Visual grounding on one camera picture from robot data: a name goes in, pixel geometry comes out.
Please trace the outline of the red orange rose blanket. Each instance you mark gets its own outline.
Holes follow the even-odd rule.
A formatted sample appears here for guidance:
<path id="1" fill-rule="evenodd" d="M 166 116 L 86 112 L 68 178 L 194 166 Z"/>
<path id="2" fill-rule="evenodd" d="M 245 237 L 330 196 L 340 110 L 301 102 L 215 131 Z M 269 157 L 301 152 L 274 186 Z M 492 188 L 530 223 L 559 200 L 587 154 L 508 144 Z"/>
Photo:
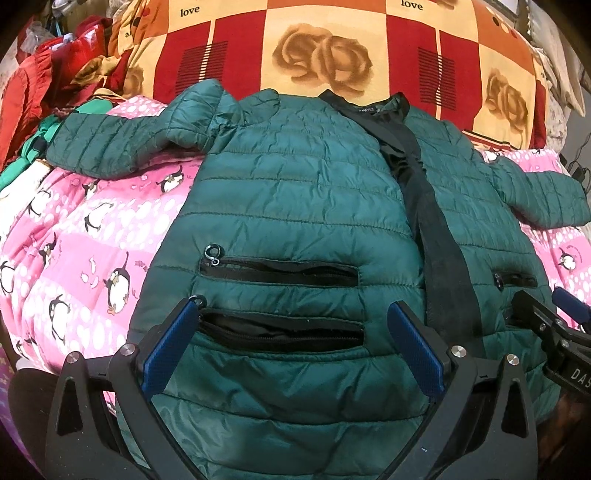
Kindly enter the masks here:
<path id="1" fill-rule="evenodd" d="M 539 148 L 549 90 L 526 40 L 483 1 L 133 1 L 110 55 L 163 103 L 205 79 L 356 105 L 403 93 L 480 145 Z"/>

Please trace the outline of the red clothes pile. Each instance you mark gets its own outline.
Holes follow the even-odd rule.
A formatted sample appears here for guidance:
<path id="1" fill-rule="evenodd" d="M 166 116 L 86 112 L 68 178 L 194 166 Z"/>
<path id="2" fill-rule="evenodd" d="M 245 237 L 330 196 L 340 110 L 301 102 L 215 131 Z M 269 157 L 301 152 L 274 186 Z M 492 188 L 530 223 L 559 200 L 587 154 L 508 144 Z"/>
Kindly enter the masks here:
<path id="1" fill-rule="evenodd" d="M 53 109 L 74 103 L 82 70 L 107 53 L 112 20 L 92 15 L 74 32 L 37 47 L 10 76 L 1 96 L 1 166 L 12 163 L 24 142 Z"/>

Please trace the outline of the green garment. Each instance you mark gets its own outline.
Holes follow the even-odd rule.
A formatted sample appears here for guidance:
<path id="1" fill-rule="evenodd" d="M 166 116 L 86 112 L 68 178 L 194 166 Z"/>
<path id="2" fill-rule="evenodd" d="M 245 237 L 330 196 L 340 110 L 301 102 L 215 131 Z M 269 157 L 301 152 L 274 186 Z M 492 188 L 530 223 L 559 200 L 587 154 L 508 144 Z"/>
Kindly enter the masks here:
<path id="1" fill-rule="evenodd" d="M 51 114 L 43 119 L 35 133 L 22 145 L 17 158 L 2 171 L 0 189 L 4 190 L 12 184 L 36 160 L 45 158 L 57 130 L 71 113 L 104 114 L 112 108 L 113 104 L 109 100 L 95 98 L 72 110 Z"/>

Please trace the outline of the dark green puffer jacket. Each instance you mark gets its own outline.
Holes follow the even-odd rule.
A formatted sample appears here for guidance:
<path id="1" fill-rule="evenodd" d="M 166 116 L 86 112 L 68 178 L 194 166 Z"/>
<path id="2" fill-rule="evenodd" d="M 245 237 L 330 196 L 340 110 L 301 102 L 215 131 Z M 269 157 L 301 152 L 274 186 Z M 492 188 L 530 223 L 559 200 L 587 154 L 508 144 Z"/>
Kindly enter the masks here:
<path id="1" fill-rule="evenodd" d="M 48 161 L 118 180 L 169 147 L 204 156 L 145 277 L 137 341 L 184 297 L 198 329 L 154 405 L 209 479 L 373 479 L 428 408 L 394 347 L 406 303 L 446 340 L 522 360 L 538 422 L 561 390 L 512 320 L 551 290 L 524 225 L 586 224 L 581 185 L 486 160 L 451 123 L 396 94 L 367 106 L 207 80 L 156 116 L 73 113 Z"/>

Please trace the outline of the pink penguin bedsheet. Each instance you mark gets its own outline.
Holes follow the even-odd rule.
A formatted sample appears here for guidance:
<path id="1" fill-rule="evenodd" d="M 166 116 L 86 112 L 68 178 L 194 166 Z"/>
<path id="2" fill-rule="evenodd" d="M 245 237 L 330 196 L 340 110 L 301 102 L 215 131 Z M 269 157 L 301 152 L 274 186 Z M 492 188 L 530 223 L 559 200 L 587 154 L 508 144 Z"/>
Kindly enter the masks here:
<path id="1" fill-rule="evenodd" d="M 21 368 L 125 340 L 152 260 L 202 162 L 211 116 L 136 96 L 71 113 L 1 193 L 1 318 Z"/>

